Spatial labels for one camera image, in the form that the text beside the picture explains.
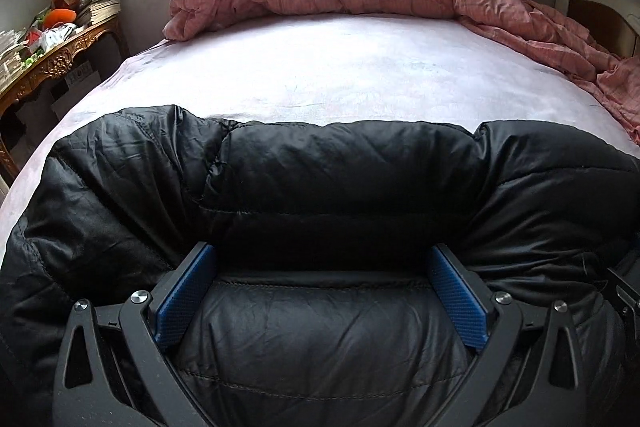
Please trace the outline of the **black quilted down jacket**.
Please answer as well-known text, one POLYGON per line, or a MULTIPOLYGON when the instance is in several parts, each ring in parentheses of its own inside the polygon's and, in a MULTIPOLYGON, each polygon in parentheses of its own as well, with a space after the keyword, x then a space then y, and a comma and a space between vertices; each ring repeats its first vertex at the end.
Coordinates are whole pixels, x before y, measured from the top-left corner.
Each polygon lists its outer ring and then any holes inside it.
POLYGON ((49 425, 75 301, 213 280, 171 355, 221 426, 421 426, 472 362, 428 286, 448 246, 493 291, 570 307, 587 421, 630 372, 605 271, 639 272, 639 163, 543 121, 259 124, 130 108, 58 140, 1 265, 1 375, 49 425))

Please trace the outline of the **wooden bed headboard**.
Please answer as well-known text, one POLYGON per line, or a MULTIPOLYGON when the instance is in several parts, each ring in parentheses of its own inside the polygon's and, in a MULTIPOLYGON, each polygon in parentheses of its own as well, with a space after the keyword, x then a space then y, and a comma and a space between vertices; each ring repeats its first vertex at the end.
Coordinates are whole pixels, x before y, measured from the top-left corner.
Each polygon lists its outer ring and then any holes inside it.
POLYGON ((639 3, 632 0, 555 0, 555 9, 576 20, 591 37, 620 57, 639 55, 639 3))

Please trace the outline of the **carved wooden side table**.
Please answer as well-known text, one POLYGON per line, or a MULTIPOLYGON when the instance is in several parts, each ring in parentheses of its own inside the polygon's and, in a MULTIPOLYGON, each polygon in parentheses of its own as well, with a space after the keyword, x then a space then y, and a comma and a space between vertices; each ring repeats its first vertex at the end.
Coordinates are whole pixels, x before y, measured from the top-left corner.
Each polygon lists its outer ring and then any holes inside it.
POLYGON ((130 57, 120 15, 115 14, 103 22, 87 27, 68 40, 43 54, 14 80, 1 89, 1 118, 12 106, 28 100, 40 86, 49 80, 64 78, 86 58, 106 79, 130 57))

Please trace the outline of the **stack of papers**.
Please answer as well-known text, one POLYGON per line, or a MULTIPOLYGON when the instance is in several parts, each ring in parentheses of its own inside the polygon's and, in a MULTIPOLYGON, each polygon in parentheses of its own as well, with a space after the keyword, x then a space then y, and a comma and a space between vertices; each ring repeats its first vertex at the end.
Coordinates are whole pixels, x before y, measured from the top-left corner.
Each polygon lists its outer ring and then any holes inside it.
POLYGON ((0 38, 0 87, 6 87, 23 68, 27 41, 14 29, 2 30, 0 38))

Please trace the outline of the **orange plush toy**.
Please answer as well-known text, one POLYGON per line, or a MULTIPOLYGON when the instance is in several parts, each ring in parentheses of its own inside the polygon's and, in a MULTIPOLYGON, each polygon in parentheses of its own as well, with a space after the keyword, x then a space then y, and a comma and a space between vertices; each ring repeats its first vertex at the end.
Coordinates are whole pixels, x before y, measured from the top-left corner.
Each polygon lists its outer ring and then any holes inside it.
POLYGON ((43 29, 50 29, 59 24, 73 23, 76 20, 77 14, 71 9, 53 9, 47 12, 47 15, 42 21, 43 29))

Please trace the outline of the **small stack of books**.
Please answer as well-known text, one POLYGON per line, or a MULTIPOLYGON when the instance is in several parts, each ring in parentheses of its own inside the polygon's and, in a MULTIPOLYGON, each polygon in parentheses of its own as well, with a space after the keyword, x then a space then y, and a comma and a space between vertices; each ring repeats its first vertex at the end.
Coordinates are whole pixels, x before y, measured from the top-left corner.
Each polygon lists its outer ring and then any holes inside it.
POLYGON ((97 25, 121 10, 120 0, 88 0, 78 12, 75 24, 80 27, 97 25))

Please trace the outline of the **pink rumpled duvet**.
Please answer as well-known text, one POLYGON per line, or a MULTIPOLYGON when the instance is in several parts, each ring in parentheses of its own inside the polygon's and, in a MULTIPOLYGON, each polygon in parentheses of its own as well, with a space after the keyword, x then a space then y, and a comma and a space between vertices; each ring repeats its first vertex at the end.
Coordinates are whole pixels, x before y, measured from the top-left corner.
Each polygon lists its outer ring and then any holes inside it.
POLYGON ((268 15, 392 14, 456 20, 489 40, 562 72, 639 139, 639 60, 600 46, 585 26, 533 0, 169 0, 163 35, 188 41, 268 15))

